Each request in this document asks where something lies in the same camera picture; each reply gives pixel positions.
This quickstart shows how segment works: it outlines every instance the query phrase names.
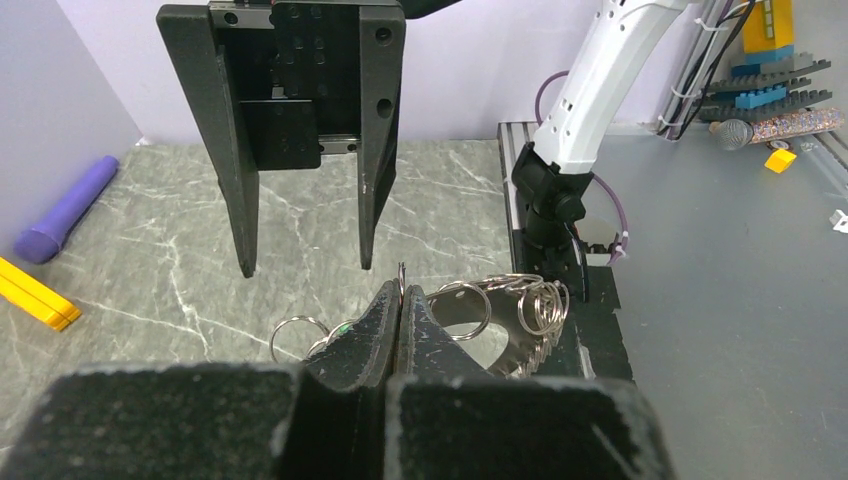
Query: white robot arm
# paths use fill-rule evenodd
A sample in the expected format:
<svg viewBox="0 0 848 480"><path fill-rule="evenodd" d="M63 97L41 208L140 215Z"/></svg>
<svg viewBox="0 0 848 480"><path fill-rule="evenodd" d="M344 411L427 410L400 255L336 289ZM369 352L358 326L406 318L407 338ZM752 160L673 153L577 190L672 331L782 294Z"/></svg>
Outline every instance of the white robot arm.
<svg viewBox="0 0 848 480"><path fill-rule="evenodd" d="M571 74L533 136L535 152L564 174L587 173L618 107L660 38L700 0L598 0Z"/></svg>

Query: gray table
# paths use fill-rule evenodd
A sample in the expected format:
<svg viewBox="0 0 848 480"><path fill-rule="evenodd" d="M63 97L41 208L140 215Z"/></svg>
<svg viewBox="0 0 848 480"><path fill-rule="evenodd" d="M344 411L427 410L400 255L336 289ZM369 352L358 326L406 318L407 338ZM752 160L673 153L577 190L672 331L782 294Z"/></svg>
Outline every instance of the gray table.
<svg viewBox="0 0 848 480"><path fill-rule="evenodd" d="M681 478L848 477L848 236L827 222L848 201L824 154L775 175L763 147L726 154L698 131L602 147L597 171L631 223L619 320ZM259 269L244 280L203 151L133 152L68 250L36 270L85 316L62 334L14 310L0 322L0 448L27 416L17 403L80 362L264 361L275 320L353 318L399 260L426 290L507 270L497 157L493 142L404 145L372 272L357 267L350 158L266 174ZM292 328L283 345L297 357L315 338Z"/></svg>

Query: yellow block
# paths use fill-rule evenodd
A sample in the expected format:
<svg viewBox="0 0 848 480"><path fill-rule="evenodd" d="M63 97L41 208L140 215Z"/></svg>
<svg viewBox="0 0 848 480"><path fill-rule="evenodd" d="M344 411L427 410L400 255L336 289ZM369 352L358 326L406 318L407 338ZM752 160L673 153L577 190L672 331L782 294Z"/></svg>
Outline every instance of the yellow block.
<svg viewBox="0 0 848 480"><path fill-rule="evenodd" d="M742 29L745 53L777 50L795 43L792 0L763 0L754 7Z"/></svg>
<svg viewBox="0 0 848 480"><path fill-rule="evenodd" d="M774 173L783 173L792 165L798 156L789 150L778 149L766 161L766 168Z"/></svg>
<svg viewBox="0 0 848 480"><path fill-rule="evenodd" d="M71 302L3 258L0 258L0 295L58 332L81 314Z"/></svg>

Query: silver microphone grille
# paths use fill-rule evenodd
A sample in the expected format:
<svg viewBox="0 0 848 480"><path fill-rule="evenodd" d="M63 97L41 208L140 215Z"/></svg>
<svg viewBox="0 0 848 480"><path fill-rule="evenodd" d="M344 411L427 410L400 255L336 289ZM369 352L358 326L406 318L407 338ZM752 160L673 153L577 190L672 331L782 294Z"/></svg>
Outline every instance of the silver microphone grille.
<svg viewBox="0 0 848 480"><path fill-rule="evenodd" d="M738 150L751 143L754 128L742 120L730 119L710 129L722 150Z"/></svg>

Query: gray marble tabletop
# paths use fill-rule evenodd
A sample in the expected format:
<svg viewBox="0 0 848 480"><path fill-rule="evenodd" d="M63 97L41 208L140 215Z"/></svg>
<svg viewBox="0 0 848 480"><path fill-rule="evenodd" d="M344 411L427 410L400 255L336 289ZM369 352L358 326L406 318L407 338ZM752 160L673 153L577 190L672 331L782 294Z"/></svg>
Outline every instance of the gray marble tabletop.
<svg viewBox="0 0 848 480"><path fill-rule="evenodd" d="M34 400L80 364L270 361L276 322L356 318L400 261L425 291L510 271L496 142L401 144L371 271L359 268L355 172L353 155L319 170L264 172L257 271L245 279L203 147L132 150L65 250L30 269L80 319L56 333L0 301L0 463ZM307 324L281 335L287 361L320 338ZM483 362L502 341L465 345Z"/></svg>

